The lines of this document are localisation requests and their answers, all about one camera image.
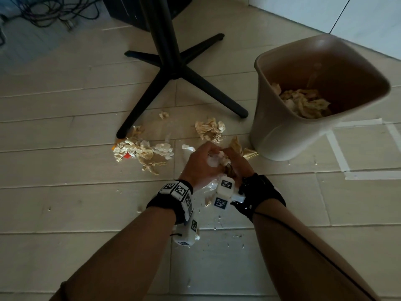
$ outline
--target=black cable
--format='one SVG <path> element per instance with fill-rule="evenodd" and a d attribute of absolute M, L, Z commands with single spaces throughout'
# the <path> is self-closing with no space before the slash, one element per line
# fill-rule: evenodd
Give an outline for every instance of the black cable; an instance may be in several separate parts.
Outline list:
<path fill-rule="evenodd" d="M 326 259 L 326 261 L 328 261 L 335 269 L 337 269 L 343 276 L 345 276 L 349 281 L 351 281 L 351 283 L 353 283 L 357 288 L 359 288 L 359 290 L 361 290 L 370 300 L 372 301 L 376 301 L 375 298 L 372 297 L 371 294 L 369 294 L 363 287 L 361 287 L 354 279 L 352 279 L 350 276 L 348 276 L 347 273 L 345 273 L 341 268 L 339 268 L 337 266 L 336 263 L 334 263 L 332 260 L 330 260 L 324 253 L 322 253 L 316 246 L 314 246 L 311 242 L 309 242 L 307 240 L 307 238 L 305 238 L 302 234 L 300 234 L 298 231 L 296 231 L 294 228 L 288 226 L 286 223 L 284 223 L 283 221 L 280 221 L 279 219 L 276 219 L 275 217 L 272 216 L 268 216 L 267 214 L 263 214 L 260 212 L 253 212 L 254 214 L 258 214 L 260 216 L 266 217 L 268 219 L 271 219 L 277 223 L 279 223 L 280 225 L 284 226 L 285 228 L 289 229 L 292 233 L 294 233 L 298 238 L 300 238 L 302 241 L 304 241 L 305 243 L 307 243 L 310 247 L 312 247 L 314 250 L 316 250 L 318 252 L 318 254 L 320 254 L 324 259 Z"/>
<path fill-rule="evenodd" d="M 13 0 L 10 0 L 19 10 L 20 14 L 7 19 L 6 23 L 11 22 L 14 19 L 22 18 L 36 27 L 45 28 L 51 26 L 57 20 L 67 24 L 71 19 L 75 17 L 81 17 L 88 20 L 96 20 L 100 16 L 98 5 L 96 4 L 100 0 L 77 0 L 75 3 L 66 2 L 66 0 L 41 0 L 35 1 L 29 4 L 18 5 Z M 87 17 L 81 13 L 89 6 L 94 5 L 96 8 L 96 14 L 93 17 Z M 34 12 L 35 8 L 45 9 L 44 12 Z"/>

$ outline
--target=right hand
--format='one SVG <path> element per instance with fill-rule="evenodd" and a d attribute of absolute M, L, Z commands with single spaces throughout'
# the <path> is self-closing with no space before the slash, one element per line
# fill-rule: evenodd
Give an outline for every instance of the right hand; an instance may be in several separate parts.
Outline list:
<path fill-rule="evenodd" d="M 245 157 L 239 155 L 232 148 L 225 148 L 223 149 L 223 152 L 231 160 L 231 165 L 233 166 L 233 170 L 235 172 L 235 177 L 233 177 L 233 179 L 235 180 L 235 185 L 239 187 L 242 184 L 242 178 L 252 176 L 255 171 Z"/>

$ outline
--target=beige trash can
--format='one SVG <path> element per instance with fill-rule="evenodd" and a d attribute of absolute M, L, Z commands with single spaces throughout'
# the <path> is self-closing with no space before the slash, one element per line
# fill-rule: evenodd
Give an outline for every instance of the beige trash can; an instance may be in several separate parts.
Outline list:
<path fill-rule="evenodd" d="M 323 34 L 280 46 L 255 61 L 259 75 L 258 104 L 250 134 L 255 149 L 274 161 L 301 153 L 344 116 L 384 97 L 388 80 L 339 38 Z M 270 86 L 317 89 L 333 115 L 306 119 L 290 111 Z"/>

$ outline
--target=hand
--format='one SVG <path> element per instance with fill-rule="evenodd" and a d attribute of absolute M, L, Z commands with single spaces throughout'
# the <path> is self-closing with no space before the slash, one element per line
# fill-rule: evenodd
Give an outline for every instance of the hand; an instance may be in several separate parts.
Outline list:
<path fill-rule="evenodd" d="M 207 163 L 208 154 L 218 154 L 222 149 L 212 142 L 205 142 L 191 154 L 179 179 L 191 184 L 194 191 L 203 188 L 224 172 L 224 167 L 210 167 Z"/>
<path fill-rule="evenodd" d="M 241 186 L 242 178 L 252 176 L 255 173 L 255 171 L 253 170 L 249 162 L 246 160 L 246 158 L 239 155 L 232 148 L 225 148 L 222 151 L 231 160 L 231 165 L 235 172 L 235 177 L 233 177 L 233 179 L 235 180 L 235 185 L 237 187 Z"/>

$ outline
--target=white tape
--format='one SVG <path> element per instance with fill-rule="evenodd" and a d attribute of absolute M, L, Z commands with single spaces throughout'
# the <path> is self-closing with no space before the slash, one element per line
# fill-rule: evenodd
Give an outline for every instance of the white tape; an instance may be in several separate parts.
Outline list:
<path fill-rule="evenodd" d="M 326 133 L 328 142 L 330 143 L 331 149 L 334 152 L 334 156 L 337 159 L 338 166 L 340 167 L 341 172 L 349 172 L 350 167 L 348 166 L 347 160 L 344 157 L 343 152 L 338 144 L 337 138 L 334 135 L 333 131 L 329 131 Z"/>
<path fill-rule="evenodd" d="M 383 124 L 383 119 L 367 119 L 367 120 L 356 120 L 356 121 L 342 121 L 336 125 L 337 128 L 349 128 L 349 127 L 362 127 L 362 126 L 374 126 Z"/>
<path fill-rule="evenodd" d="M 394 124 L 386 124 L 388 131 L 390 132 L 391 136 L 393 137 L 395 144 L 398 147 L 398 150 L 401 152 L 401 135 L 398 132 L 397 128 Z"/>
<path fill-rule="evenodd" d="M 346 180 L 366 180 L 375 181 L 379 179 L 401 179 L 401 171 L 364 171 L 364 172 L 345 172 Z"/>

